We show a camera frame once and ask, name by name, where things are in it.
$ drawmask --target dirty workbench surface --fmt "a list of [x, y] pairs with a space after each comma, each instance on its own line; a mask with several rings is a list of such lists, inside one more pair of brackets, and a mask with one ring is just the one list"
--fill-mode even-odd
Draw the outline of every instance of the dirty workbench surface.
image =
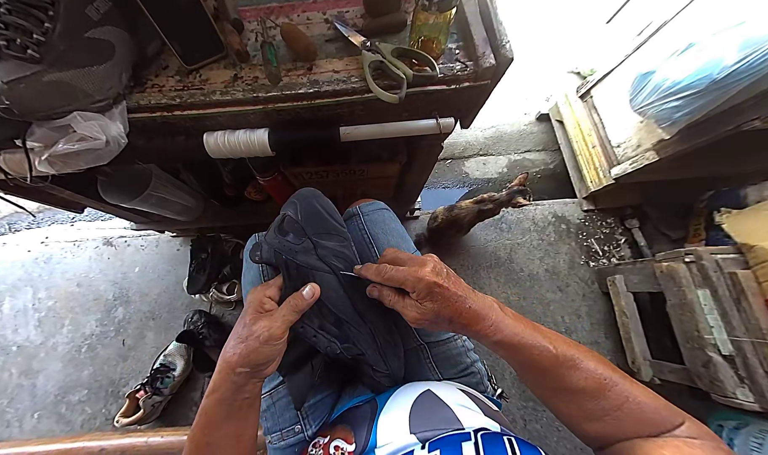
[[[135, 79], [128, 94], [129, 113], [147, 115], [187, 109], [259, 107], [264, 105], [368, 96], [369, 88], [361, 68], [359, 49], [333, 27], [331, 19], [339, 17], [351, 27], [361, 29], [364, 10], [361, 0], [311, 0], [281, 3], [274, 0], [238, 0], [237, 13], [246, 30], [242, 38], [248, 46], [251, 61], [238, 63], [224, 57], [198, 70], [187, 70], [165, 48], [154, 64]], [[414, 3], [404, 2], [408, 17]], [[268, 17], [278, 24], [292, 22], [311, 36], [318, 46], [316, 62], [295, 62], [280, 38], [276, 25], [267, 21], [270, 40], [277, 47], [283, 82], [273, 87], [264, 76], [260, 61], [259, 18]], [[435, 87], [448, 87], [474, 82], [477, 76], [475, 58], [467, 52], [468, 33], [464, 15], [458, 14], [452, 25], [450, 44], [440, 60], [440, 80]], [[397, 35], [379, 40], [408, 46], [409, 26]]]

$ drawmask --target scissors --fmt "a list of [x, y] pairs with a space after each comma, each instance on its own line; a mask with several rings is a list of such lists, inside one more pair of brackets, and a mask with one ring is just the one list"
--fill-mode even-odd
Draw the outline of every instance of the scissors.
[[[398, 104], [403, 101], [403, 98], [407, 95], [408, 85], [434, 82], [440, 76], [440, 69], [437, 67], [437, 63], [428, 54], [414, 48], [368, 40], [338, 20], [333, 22], [340, 32], [361, 49], [361, 65], [365, 70], [367, 85], [370, 86], [370, 90], [373, 91], [375, 96], [385, 100], [387, 103]], [[400, 60], [401, 58], [412, 60], [427, 69], [420, 71], [411, 70]], [[397, 95], [389, 93], [376, 84], [372, 76], [375, 70], [382, 70], [390, 79], [401, 85]]]

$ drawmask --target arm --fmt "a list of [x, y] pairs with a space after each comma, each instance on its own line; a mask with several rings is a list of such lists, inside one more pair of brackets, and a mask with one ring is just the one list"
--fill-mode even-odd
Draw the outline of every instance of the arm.
[[396, 249], [357, 274], [415, 327], [472, 337], [505, 359], [579, 439], [604, 455], [730, 453], [709, 428], [598, 353], [483, 295], [436, 256]]
[[278, 307], [282, 285], [278, 276], [247, 296], [187, 435], [184, 455], [255, 452], [264, 379], [283, 358], [288, 329], [319, 297], [319, 286], [312, 283]]

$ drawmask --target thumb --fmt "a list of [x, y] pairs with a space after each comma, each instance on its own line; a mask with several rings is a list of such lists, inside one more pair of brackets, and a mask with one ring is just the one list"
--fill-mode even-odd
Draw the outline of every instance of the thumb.
[[311, 305], [319, 298], [319, 285], [317, 283], [308, 283], [302, 289], [290, 295], [283, 302], [283, 305], [277, 309], [280, 319], [289, 328], [300, 319], [303, 313], [311, 308]]
[[416, 311], [416, 305], [418, 305], [406, 292], [381, 284], [369, 285], [367, 295], [384, 306], [394, 309], [406, 319]]

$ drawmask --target fingernail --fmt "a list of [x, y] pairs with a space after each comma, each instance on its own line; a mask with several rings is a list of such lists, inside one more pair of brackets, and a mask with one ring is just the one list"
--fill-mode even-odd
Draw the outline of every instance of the fingernail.
[[311, 300], [311, 298], [314, 297], [315, 290], [313, 284], [307, 284], [305, 287], [302, 288], [302, 296], [305, 297], [306, 300]]

